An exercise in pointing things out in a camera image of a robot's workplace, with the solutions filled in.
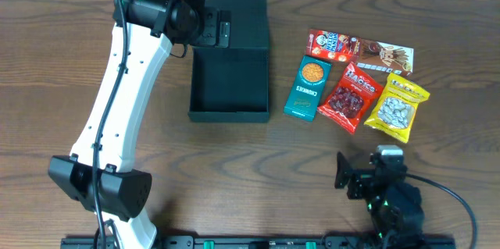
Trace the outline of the dark green gift box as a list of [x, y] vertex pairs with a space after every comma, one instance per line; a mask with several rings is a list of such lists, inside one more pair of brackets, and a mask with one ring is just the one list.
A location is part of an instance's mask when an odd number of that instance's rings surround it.
[[209, 45], [193, 46], [188, 116], [198, 123], [266, 123], [270, 118], [267, 0], [207, 0]]

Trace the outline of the teal Chunkies cookie box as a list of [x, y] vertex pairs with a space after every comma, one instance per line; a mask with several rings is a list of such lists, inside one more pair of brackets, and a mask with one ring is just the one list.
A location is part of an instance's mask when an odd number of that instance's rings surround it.
[[284, 106], [284, 114], [312, 122], [330, 69], [329, 62], [304, 55]]

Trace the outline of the red Hello Panda box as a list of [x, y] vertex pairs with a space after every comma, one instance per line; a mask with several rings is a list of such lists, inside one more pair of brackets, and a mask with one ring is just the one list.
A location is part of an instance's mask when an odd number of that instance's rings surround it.
[[327, 62], [355, 62], [360, 53], [358, 37], [310, 29], [305, 53]]

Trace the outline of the brown Pocky box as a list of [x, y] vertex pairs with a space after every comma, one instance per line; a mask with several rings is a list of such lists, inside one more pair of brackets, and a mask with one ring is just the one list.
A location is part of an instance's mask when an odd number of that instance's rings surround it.
[[410, 76], [413, 73], [412, 48], [367, 39], [359, 41], [359, 57], [355, 62], [359, 68], [394, 73], [399, 76]]

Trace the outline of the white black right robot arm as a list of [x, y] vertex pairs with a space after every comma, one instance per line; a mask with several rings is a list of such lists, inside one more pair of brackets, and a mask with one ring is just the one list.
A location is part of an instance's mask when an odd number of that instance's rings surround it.
[[408, 168], [403, 150], [382, 145], [370, 155], [372, 169], [355, 169], [337, 153], [334, 187], [346, 189], [350, 200], [363, 200], [375, 234], [358, 248], [411, 248], [422, 244], [424, 213], [420, 190], [405, 182]]

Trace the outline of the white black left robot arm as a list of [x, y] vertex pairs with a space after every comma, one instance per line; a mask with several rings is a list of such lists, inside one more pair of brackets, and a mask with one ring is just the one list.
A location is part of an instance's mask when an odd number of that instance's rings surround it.
[[145, 202], [149, 173], [135, 151], [155, 80], [175, 44], [226, 46], [205, 0], [113, 0], [109, 61], [91, 113], [68, 155], [51, 158], [48, 175], [96, 215], [92, 248], [151, 248], [157, 229]]

